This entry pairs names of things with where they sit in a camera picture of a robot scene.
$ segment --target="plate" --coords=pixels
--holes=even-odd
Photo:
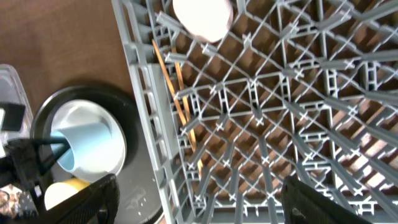
[[[121,155],[120,158],[113,161],[114,168],[110,171],[110,173],[118,175],[126,159],[126,138],[118,121],[102,106],[88,100],[71,100],[62,105],[55,113],[51,130],[98,122],[105,124],[111,132],[114,147],[109,150],[116,150],[115,153]],[[88,172],[82,169],[74,173],[76,177],[87,182],[95,182],[106,174],[107,172]]]

